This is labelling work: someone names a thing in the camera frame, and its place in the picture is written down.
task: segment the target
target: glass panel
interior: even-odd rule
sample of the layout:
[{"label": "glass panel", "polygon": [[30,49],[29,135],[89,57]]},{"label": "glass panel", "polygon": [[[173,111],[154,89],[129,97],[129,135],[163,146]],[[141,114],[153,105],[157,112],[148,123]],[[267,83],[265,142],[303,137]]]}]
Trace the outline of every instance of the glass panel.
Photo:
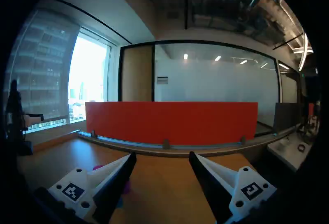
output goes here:
[{"label": "glass panel", "polygon": [[298,87],[300,75],[284,63],[279,61],[279,70],[281,74],[282,102],[297,103]]},{"label": "glass panel", "polygon": [[104,66],[110,47],[79,33],[69,76],[70,121],[85,120],[86,101],[106,101],[104,96]]},{"label": "glass panel", "polygon": [[273,126],[278,102],[275,63],[232,47],[156,45],[155,101],[258,102],[258,121]]}]

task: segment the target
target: window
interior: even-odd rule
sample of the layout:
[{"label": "window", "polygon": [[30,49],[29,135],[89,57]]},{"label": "window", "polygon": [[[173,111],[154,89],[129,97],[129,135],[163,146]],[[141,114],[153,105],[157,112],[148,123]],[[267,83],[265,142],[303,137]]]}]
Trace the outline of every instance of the window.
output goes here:
[{"label": "window", "polygon": [[86,119],[86,101],[107,101],[111,47],[79,33],[73,50],[68,87],[70,122]]},{"label": "window", "polygon": [[46,11],[34,11],[12,48],[5,72],[4,103],[15,79],[25,113],[43,114],[29,132],[58,126],[68,117],[67,77],[80,27]]}]

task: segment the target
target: glass wall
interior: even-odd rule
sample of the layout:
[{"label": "glass wall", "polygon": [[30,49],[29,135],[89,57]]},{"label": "glass wall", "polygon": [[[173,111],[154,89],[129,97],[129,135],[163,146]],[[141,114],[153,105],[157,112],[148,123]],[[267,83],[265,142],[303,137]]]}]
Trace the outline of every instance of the glass wall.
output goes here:
[{"label": "glass wall", "polygon": [[212,44],[155,45],[155,101],[258,102],[258,121],[273,126],[279,102],[272,58]]},{"label": "glass wall", "polygon": [[299,83],[300,74],[279,61],[279,71],[281,75],[282,102],[298,103],[299,102]]}]

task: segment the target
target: blue object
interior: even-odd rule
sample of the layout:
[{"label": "blue object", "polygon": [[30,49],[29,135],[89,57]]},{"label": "blue object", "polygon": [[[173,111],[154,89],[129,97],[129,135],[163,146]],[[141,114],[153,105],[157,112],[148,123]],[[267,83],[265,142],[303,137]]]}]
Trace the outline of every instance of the blue object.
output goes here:
[{"label": "blue object", "polygon": [[119,201],[118,201],[116,207],[117,208],[122,208],[123,207],[123,199],[122,199],[122,197],[119,198]]}]

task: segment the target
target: orange divider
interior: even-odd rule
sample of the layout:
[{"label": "orange divider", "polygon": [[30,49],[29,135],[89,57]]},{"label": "orange divider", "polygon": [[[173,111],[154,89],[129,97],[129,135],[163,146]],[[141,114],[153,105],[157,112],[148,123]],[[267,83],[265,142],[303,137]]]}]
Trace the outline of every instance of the orange divider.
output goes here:
[{"label": "orange divider", "polygon": [[108,138],[170,145],[253,139],[258,103],[86,102],[87,131]]}]

